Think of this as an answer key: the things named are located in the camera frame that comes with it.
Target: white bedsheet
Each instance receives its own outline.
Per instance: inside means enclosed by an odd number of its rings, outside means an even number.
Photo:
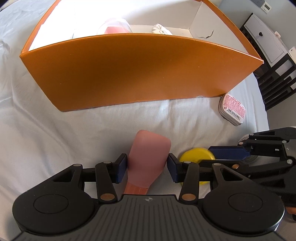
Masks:
[[[81,163],[85,168],[128,153],[138,130],[171,139],[179,157],[193,147],[235,145],[247,133],[268,130],[267,115],[253,74],[230,94],[246,107],[233,126],[218,112],[219,98],[153,101],[60,112],[47,99],[19,58],[33,28],[54,0],[20,0],[0,12],[0,237],[19,230],[12,216],[18,195],[53,174]],[[120,194],[124,183],[116,185]],[[149,194],[179,195],[165,168]],[[87,192],[95,196],[95,186]],[[208,191],[201,187],[200,195]]]

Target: pink plastic container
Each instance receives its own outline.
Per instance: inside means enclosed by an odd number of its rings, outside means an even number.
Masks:
[[[132,33],[128,22],[123,18],[110,18],[99,27],[97,34],[125,34]]]
[[[128,155],[128,182],[124,194],[145,195],[162,173],[170,152],[170,139],[140,130]]]

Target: metal tin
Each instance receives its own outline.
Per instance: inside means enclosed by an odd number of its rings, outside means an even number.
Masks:
[[[218,110],[226,120],[235,126],[239,126],[244,122],[246,109],[241,102],[230,94],[222,96]]]

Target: wall outlet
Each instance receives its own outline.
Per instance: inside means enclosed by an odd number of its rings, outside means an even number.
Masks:
[[[261,9],[265,12],[265,13],[268,13],[271,9],[271,6],[267,3],[267,2],[264,2],[264,4],[261,6]]]
[[[253,3],[255,3],[258,7],[262,7],[262,5],[265,3],[265,0],[251,0]]]

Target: yellow object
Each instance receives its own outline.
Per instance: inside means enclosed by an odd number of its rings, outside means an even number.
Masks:
[[[180,162],[191,161],[195,163],[200,163],[202,160],[215,160],[215,156],[208,149],[193,148],[185,152],[180,158]]]

